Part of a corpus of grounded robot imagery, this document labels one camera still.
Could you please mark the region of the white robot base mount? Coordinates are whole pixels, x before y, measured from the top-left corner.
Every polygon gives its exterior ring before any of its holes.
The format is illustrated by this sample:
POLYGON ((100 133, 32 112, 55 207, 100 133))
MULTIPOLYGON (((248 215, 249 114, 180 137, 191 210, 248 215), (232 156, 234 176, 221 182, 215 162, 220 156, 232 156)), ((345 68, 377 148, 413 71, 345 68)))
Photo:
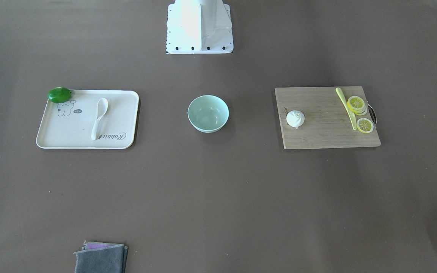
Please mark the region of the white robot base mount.
POLYGON ((168 5, 167 54, 226 54, 234 50, 230 6, 222 0, 168 5))

